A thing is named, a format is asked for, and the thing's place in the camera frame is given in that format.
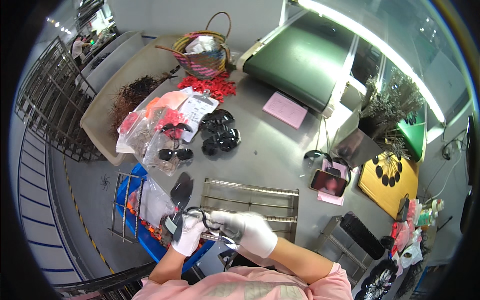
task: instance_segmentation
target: hand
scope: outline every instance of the hand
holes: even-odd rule
[[[173,249],[187,257],[197,249],[202,232],[207,231],[207,228],[202,222],[202,214],[200,212],[192,211],[189,212],[189,214],[197,215],[198,217],[183,215],[183,227],[180,240],[172,242]]]
[[[262,258],[267,258],[272,253],[278,241],[276,234],[259,214],[213,211],[210,218],[223,224],[220,229],[229,238],[240,242],[246,250]]]

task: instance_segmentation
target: smartphone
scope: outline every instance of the smartphone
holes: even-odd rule
[[[345,191],[347,181],[339,176],[317,169],[310,184],[310,188],[340,197]]]

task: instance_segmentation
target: yellow floor stripe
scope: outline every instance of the yellow floor stripe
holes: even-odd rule
[[[80,218],[80,221],[82,222],[82,225],[85,229],[85,233],[87,234],[88,238],[90,239],[90,241],[92,242],[92,245],[93,247],[95,248],[95,250],[98,252],[98,254],[100,255],[100,258],[102,259],[102,261],[105,263],[105,265],[108,267],[108,269],[110,270],[110,272],[112,274],[115,274],[115,272],[112,270],[112,268],[110,267],[110,265],[107,263],[107,261],[105,260],[105,258],[103,257],[103,255],[100,253],[100,250],[98,249],[98,247],[96,246],[95,242],[93,241],[92,237],[90,236],[90,233],[88,232],[88,229],[87,229],[87,226],[85,225],[84,223],[84,219],[82,217],[82,215],[80,214],[80,210],[78,209],[78,205],[77,205],[77,202],[75,200],[75,197],[73,195],[73,192],[72,192],[72,186],[70,185],[70,178],[68,177],[68,172],[67,172],[67,163],[65,162],[65,155],[63,155],[63,166],[65,167],[65,175],[67,177],[67,183],[68,183],[68,187],[70,189],[70,193],[72,194],[72,200],[73,200],[73,204],[75,204],[75,209],[78,213],[78,217]]]

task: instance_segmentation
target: pink shirt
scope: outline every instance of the pink shirt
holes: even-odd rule
[[[132,300],[353,300],[347,273],[337,263],[327,277],[307,285],[295,276],[261,267],[232,267],[189,286],[185,280],[158,284],[142,279],[143,288]]]

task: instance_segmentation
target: woven basket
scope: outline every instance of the woven basket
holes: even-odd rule
[[[223,36],[215,31],[207,30],[213,18],[221,13],[228,17],[229,25],[227,36]],[[188,74],[201,80],[212,79],[226,71],[225,64],[228,63],[230,58],[230,50],[228,49],[225,41],[230,34],[231,28],[232,20],[230,19],[230,15],[226,12],[217,12],[213,17],[210,18],[205,30],[185,34],[173,44],[172,49],[164,46],[155,47],[173,52],[173,55],[179,61],[180,66],[182,66]],[[184,54],[185,47],[198,36],[213,36],[214,40],[218,44],[218,47],[211,51],[204,51],[198,54]]]

